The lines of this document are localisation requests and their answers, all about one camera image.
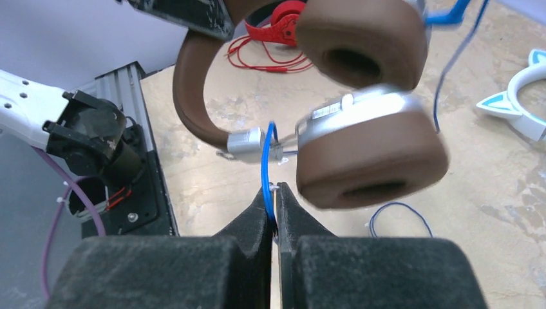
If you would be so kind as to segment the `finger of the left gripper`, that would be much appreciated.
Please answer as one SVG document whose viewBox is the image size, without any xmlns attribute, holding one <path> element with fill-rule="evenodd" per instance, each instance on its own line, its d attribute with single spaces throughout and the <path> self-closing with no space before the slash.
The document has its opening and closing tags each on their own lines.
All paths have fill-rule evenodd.
<svg viewBox="0 0 546 309">
<path fill-rule="evenodd" d="M 141 12 L 222 41 L 233 38 L 235 25 L 219 0 L 127 0 Z"/>
</svg>

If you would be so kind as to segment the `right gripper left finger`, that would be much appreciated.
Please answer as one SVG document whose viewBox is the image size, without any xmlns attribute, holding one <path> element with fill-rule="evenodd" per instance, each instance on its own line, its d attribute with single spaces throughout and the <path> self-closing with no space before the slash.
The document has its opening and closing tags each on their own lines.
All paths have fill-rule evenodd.
<svg viewBox="0 0 546 309">
<path fill-rule="evenodd" d="M 90 237 L 47 308 L 268 308 L 272 225 L 258 193 L 213 236 Z"/>
</svg>

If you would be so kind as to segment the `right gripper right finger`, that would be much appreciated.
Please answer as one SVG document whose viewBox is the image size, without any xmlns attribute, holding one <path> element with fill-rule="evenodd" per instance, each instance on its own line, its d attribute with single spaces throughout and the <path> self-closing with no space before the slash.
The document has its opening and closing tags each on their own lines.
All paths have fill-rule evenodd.
<svg viewBox="0 0 546 309">
<path fill-rule="evenodd" d="M 486 308 L 466 255 L 442 238 L 339 237 L 276 189 L 283 308 Z"/>
</svg>

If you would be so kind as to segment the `brown silver headphones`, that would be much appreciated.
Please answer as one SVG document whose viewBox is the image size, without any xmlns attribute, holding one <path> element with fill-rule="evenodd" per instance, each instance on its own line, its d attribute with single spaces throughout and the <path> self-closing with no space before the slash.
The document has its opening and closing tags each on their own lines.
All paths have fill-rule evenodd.
<svg viewBox="0 0 546 309">
<path fill-rule="evenodd" d="M 449 158 L 412 94 L 428 55 L 422 1 L 309 1 L 298 47 L 353 92 L 302 118 L 296 185 L 319 209 L 382 203 L 437 183 Z"/>
</svg>

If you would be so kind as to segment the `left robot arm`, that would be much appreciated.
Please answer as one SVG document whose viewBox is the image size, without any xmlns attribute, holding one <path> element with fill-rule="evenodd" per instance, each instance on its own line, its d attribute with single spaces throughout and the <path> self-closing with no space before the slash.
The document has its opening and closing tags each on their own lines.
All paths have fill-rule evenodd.
<svg viewBox="0 0 546 309">
<path fill-rule="evenodd" d="M 226 41 L 234 24 L 223 1 L 129 1 L 134 9 Z M 106 99 L 73 93 L 1 71 L 1 132 L 79 176 L 123 186 L 138 178 L 142 157 L 124 140 L 127 118 Z"/>
</svg>

